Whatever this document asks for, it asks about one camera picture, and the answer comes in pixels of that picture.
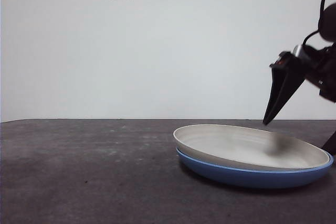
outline stacked plates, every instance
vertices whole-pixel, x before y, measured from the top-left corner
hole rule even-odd
[[[212,180],[244,187],[288,188],[325,175],[324,150],[278,133],[228,125],[190,125],[174,132],[181,161]]]

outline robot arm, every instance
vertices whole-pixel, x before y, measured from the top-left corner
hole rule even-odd
[[[336,3],[324,10],[324,1],[321,1],[318,30],[292,52],[283,51],[270,65],[273,83],[263,120],[265,125],[274,119],[305,79],[320,89],[322,97],[336,102]],[[306,45],[308,38],[317,33],[333,45],[321,50]],[[322,148],[336,154],[336,132]]]

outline plate rim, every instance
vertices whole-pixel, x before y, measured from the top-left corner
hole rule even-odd
[[[239,171],[239,172],[249,172],[249,173],[267,173],[267,174],[293,174],[293,173],[308,173],[308,172],[314,172],[316,170],[321,170],[324,168],[327,168],[328,166],[331,166],[334,159],[333,156],[331,156],[330,153],[326,152],[326,154],[329,156],[329,161],[326,164],[323,164],[321,166],[313,167],[313,168],[308,168],[308,169],[296,169],[296,170],[253,170],[253,169],[242,169],[242,168],[234,168],[234,167],[229,167],[229,166],[223,166],[223,165],[216,165],[212,163],[208,163],[199,159],[195,159],[193,157],[190,157],[186,154],[184,154],[182,151],[180,151],[178,148],[176,148],[176,151],[179,155],[184,156],[185,158],[188,158],[189,160],[192,160],[196,163],[201,163],[203,165],[208,165],[216,168],[221,168],[221,169],[228,169],[228,170],[234,170],[234,171]]]
[[[320,165],[318,165],[318,166],[314,166],[314,167],[308,167],[308,168],[307,168],[307,167],[285,168],[285,167],[276,167],[276,166],[266,166],[266,165],[260,165],[260,164],[254,164],[254,163],[246,163],[246,162],[238,161],[238,160],[235,160],[235,159],[227,159],[227,158],[223,158],[223,157],[218,157],[218,156],[215,156],[215,155],[212,155],[212,154],[208,154],[208,153],[199,151],[199,150],[197,150],[197,149],[191,147],[190,145],[183,143],[182,141],[180,141],[180,140],[176,137],[176,132],[177,132],[178,130],[181,130],[181,129],[183,129],[183,128],[187,128],[187,127],[194,127],[194,126],[224,126],[224,127],[236,127],[236,128],[243,128],[243,129],[249,129],[249,130],[253,130],[253,131],[261,131],[261,132],[267,132],[267,133],[271,133],[271,134],[275,134],[275,135],[280,135],[280,136],[282,136],[282,137],[291,138],[291,139],[294,139],[294,140],[296,140],[296,141],[299,141],[299,142],[303,142],[303,143],[305,143],[305,144],[308,144],[308,145],[312,146],[313,148],[315,148],[315,149],[317,149],[317,150],[323,152],[329,159],[328,159],[326,162],[324,162],[323,164],[320,164]],[[204,155],[211,156],[211,157],[214,157],[214,158],[219,158],[219,159],[225,159],[225,160],[228,160],[228,161],[238,162],[238,163],[241,163],[241,164],[253,165],[253,166],[257,166],[257,167],[263,167],[263,168],[270,168],[270,169],[272,169],[272,168],[276,168],[276,169],[286,169],[286,170],[296,170],[296,169],[306,170],[306,169],[312,169],[312,168],[316,168],[316,167],[320,167],[320,166],[326,165],[326,164],[329,163],[329,161],[330,161],[330,159],[331,159],[331,158],[330,158],[331,155],[330,155],[328,152],[326,152],[325,150],[323,150],[323,149],[321,149],[321,148],[319,148],[319,147],[317,147],[317,146],[315,146],[315,145],[313,145],[313,144],[311,144],[311,143],[308,143],[308,142],[306,142],[306,141],[303,141],[303,140],[301,140],[301,139],[299,139],[299,138],[296,138],[296,137],[294,137],[294,136],[287,136],[287,135],[285,135],[285,134],[278,133],[278,132],[265,131],[265,130],[260,130],[260,129],[255,129],[255,128],[250,128],[250,127],[243,127],[243,126],[236,126],[236,125],[227,125],[227,124],[191,124],[191,125],[185,125],[185,126],[182,126],[182,127],[177,128],[176,130],[174,130],[174,132],[173,132],[173,136],[174,136],[175,140],[178,141],[180,144],[182,144],[182,145],[184,145],[184,146],[186,146],[186,147],[188,147],[188,148],[190,148],[190,149],[193,149],[193,150],[195,150],[196,152],[202,153],[202,154],[204,154]]]

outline concrete surface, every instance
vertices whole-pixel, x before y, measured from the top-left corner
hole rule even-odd
[[[321,146],[336,121],[22,120],[1,124],[1,223],[333,223],[336,166],[293,189],[244,189],[189,171],[174,129],[254,127]]]

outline white wall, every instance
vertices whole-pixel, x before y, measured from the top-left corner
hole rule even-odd
[[[268,65],[315,30],[319,4],[2,0],[2,121],[261,119]],[[336,106],[306,83],[277,118],[336,119]]]

